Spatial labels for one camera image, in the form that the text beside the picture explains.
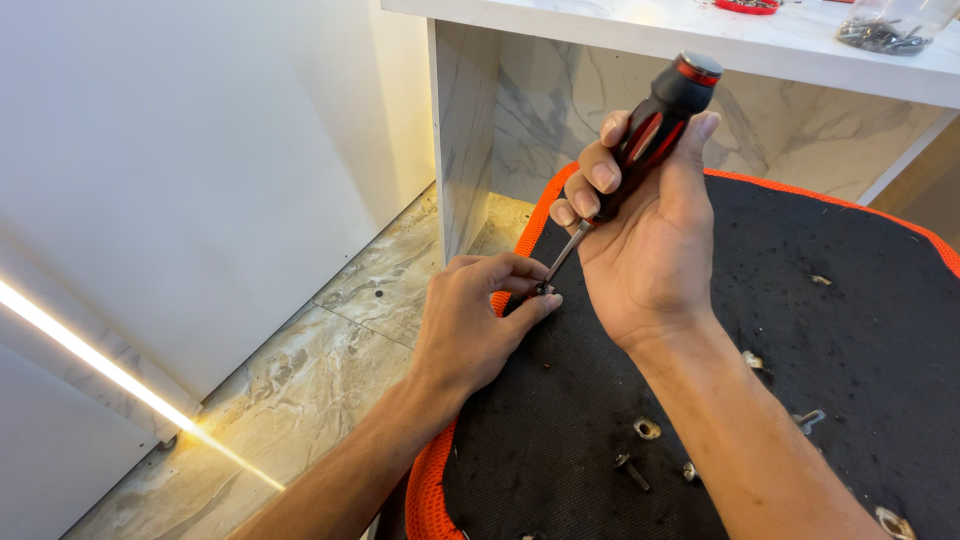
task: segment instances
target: forearm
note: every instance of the forearm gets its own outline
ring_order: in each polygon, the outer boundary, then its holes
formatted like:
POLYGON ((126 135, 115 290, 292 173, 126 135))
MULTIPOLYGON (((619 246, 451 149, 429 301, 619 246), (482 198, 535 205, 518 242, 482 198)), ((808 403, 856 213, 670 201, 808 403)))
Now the forearm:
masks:
POLYGON ((731 538, 886 538, 710 316, 631 352, 731 538))
POLYGON ((359 538, 462 402, 413 380, 389 388, 347 438, 229 540, 359 538))

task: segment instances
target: tile grout line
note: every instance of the tile grout line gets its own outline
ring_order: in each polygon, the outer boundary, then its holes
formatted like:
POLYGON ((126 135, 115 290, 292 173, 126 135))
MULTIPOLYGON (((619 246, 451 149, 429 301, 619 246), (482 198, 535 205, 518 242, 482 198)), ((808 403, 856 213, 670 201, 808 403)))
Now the tile grout line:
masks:
POLYGON ((360 324, 360 323, 358 323, 358 322, 356 322, 356 321, 354 321, 354 320, 347 319, 347 317, 341 315, 340 313, 337 313, 337 312, 334 311, 333 309, 327 309, 326 307, 323 307, 323 306, 321 306, 321 305, 313 302, 312 300, 310 301, 310 303, 313 304, 315 307, 319 307, 320 309, 322 309, 322 310, 324 310, 324 311, 328 311, 328 312, 330 312, 330 313, 333 313, 334 315, 340 317, 341 319, 344 319, 345 321, 348 321, 348 322, 350 322, 350 323, 353 323, 354 325, 356 325, 356 326, 358 326, 358 327, 360 327, 360 328, 362 328, 362 329, 369 330, 369 331, 371 331, 371 332, 373 332, 373 333, 375 333, 375 334, 377 334, 377 335, 379 335, 379 336, 381 336, 381 337, 387 338, 387 339, 393 341, 394 343, 396 343, 397 345, 399 345, 399 346, 401 346, 401 347, 404 347, 404 348, 406 348, 406 349, 409 349, 410 351, 413 351, 413 350, 414 350, 412 347, 407 346, 405 343, 400 343, 399 341, 393 339, 393 338, 390 337, 389 335, 384 335, 384 334, 382 334, 382 333, 380 333, 380 332, 378 332, 378 331, 376 331, 376 330, 374 330, 374 329, 372 329, 372 328, 366 327, 366 326, 364 326, 364 325, 362 325, 362 324, 360 324))

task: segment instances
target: orange mesh edge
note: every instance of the orange mesh edge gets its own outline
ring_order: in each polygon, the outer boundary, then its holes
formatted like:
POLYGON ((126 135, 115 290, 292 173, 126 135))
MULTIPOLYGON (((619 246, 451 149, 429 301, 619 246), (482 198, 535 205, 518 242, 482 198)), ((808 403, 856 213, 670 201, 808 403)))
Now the orange mesh edge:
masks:
POLYGON ((890 214, 883 213, 880 210, 875 210, 869 207, 861 207, 857 203, 851 203, 849 201, 844 201, 843 199, 830 197, 829 195, 824 195, 822 193, 817 193, 815 191, 803 189, 802 187, 794 187, 793 185, 781 184, 779 182, 763 180, 762 178, 755 178, 755 177, 747 176, 744 174, 729 173, 726 171, 718 171, 715 169, 704 169, 704 173, 712 176, 722 176, 724 178, 730 178, 733 180, 742 180, 744 182, 751 182, 753 184, 762 185, 763 187, 769 187, 770 189, 776 189, 777 191, 786 191, 788 193, 796 193, 798 195, 804 195, 806 197, 817 199, 825 203, 840 205, 841 207, 847 207, 848 209, 864 210, 870 213, 874 213, 876 215, 883 216, 891 221, 894 221, 896 223, 899 223, 900 225, 903 225, 904 227, 906 227, 910 231, 913 231, 914 233, 918 233, 918 234, 922 234, 923 236, 926 236, 926 239, 929 240, 931 244, 933 244, 933 247, 937 248, 937 252, 940 253, 940 257, 943 258, 944 264, 947 265, 947 268, 949 268, 953 272, 953 274, 956 275, 957 278, 960 278, 960 256, 958 256, 957 253, 953 251, 953 248, 951 248, 943 240, 943 238, 938 236, 933 231, 928 231, 927 229, 924 229, 919 225, 914 225, 909 221, 903 221, 898 217, 894 217, 890 214))
MULTIPOLYGON (((550 205, 557 200, 561 189, 564 188, 566 180, 570 175, 577 172, 580 164, 576 161, 570 163, 560 170, 547 184, 546 189, 537 201, 537 206, 530 214, 530 221, 523 229, 520 240, 516 243, 514 253, 530 257, 533 252, 534 244, 546 225, 546 220, 550 216, 550 205)), ((893 220, 907 229, 926 236, 933 244, 940 256, 943 257, 947 267, 960 278, 960 256, 950 248, 947 243, 935 233, 918 227, 912 223, 898 219, 892 215, 881 211, 861 207, 856 203, 823 195, 800 187, 780 184, 769 180, 763 180, 752 176, 718 171, 715 169, 704 169, 705 174, 720 176, 733 180, 751 182, 762 185, 778 191, 796 193, 831 203, 850 209, 861 209, 868 212, 881 215, 887 219, 893 220)), ((491 304, 497 316, 503 316, 503 309, 510 299, 510 294, 506 292, 497 292, 491 297, 491 304)), ((446 459, 450 454, 450 448, 453 446, 453 432, 457 427, 457 419, 454 419, 443 431, 440 432, 417 456, 414 461, 413 470, 410 473, 410 482, 407 486, 406 498, 406 520, 407 537, 410 540, 466 540, 462 532, 453 525, 449 514, 446 513, 446 501, 444 499, 444 467, 446 459)))
MULTIPOLYGON (((523 228, 520 240, 517 241, 514 253, 530 257, 534 244, 550 217, 550 205, 557 200, 566 179, 577 172, 580 164, 576 161, 560 170, 546 185, 546 189, 537 201, 537 206, 530 213, 530 221, 523 228)), ((510 300, 510 293, 496 292, 490 299, 493 310, 498 317, 503 316, 503 309, 510 300)), ((466 540, 449 514, 446 513, 444 498, 444 467, 446 458, 453 446, 453 431, 457 428, 457 419, 440 432, 417 456, 414 467, 410 471, 410 481, 407 484, 407 499, 405 503, 407 519, 407 538, 410 540, 466 540)))

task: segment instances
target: finger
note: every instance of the finger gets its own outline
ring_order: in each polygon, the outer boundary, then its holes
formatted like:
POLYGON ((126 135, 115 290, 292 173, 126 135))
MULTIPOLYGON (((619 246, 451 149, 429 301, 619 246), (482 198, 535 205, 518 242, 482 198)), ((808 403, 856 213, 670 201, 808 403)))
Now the finger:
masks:
POLYGON ((476 264, 481 260, 489 258, 482 255, 458 255, 450 260, 450 263, 444 268, 444 272, 456 272, 465 266, 476 264))
POLYGON ((620 186, 620 167, 613 159, 610 148, 600 140, 594 140, 584 148, 578 159, 580 170, 593 187, 601 193, 611 193, 620 186))
POLYGON ((566 179, 564 185, 566 200, 570 202, 573 209, 580 217, 593 217, 600 211, 600 199, 597 198, 596 191, 584 176, 584 170, 580 169, 566 179))
POLYGON ((550 217, 571 235, 577 232, 577 210, 566 199, 557 199, 550 205, 550 217))
POLYGON ((623 134, 627 133, 630 112, 628 110, 614 110, 604 117, 600 123, 600 142, 607 148, 612 148, 620 142, 623 134))
POLYGON ((497 285, 508 276, 519 276, 532 280, 543 280, 549 269, 542 262, 516 253, 501 253, 494 257, 487 257, 470 267, 464 268, 472 279, 483 284, 485 292, 496 292, 497 285))
POLYGON ((533 296, 537 294, 537 285, 541 284, 543 280, 535 280, 533 278, 523 278, 521 276, 507 276, 501 282, 496 283, 493 287, 497 291, 505 291, 511 294, 522 294, 524 296, 533 296))
POLYGON ((519 341, 538 322, 542 321, 551 311, 560 307, 564 297, 559 294, 544 294, 535 296, 520 305, 513 313, 503 318, 503 321, 514 333, 519 341))
POLYGON ((704 145, 720 124, 716 112, 701 112, 690 124, 677 148, 663 163, 660 174, 660 204, 668 211, 702 203, 707 197, 704 185, 704 145))

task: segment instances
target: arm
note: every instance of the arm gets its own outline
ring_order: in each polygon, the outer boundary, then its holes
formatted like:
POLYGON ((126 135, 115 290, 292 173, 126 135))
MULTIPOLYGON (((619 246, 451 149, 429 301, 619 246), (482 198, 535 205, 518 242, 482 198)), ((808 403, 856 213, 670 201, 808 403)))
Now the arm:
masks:
MULTIPOLYGON (((611 113, 551 216, 571 232, 619 185, 611 113)), ((703 148, 719 124, 695 116, 673 155, 578 252, 604 329, 657 395, 737 540, 888 538, 747 367, 713 314, 713 209, 703 148)))
POLYGON ((498 318, 490 294, 533 294, 547 268, 514 254, 456 257, 430 280, 410 373, 330 454, 229 540, 356 540, 420 450, 467 397, 500 373, 526 334, 563 301, 531 299, 498 318))

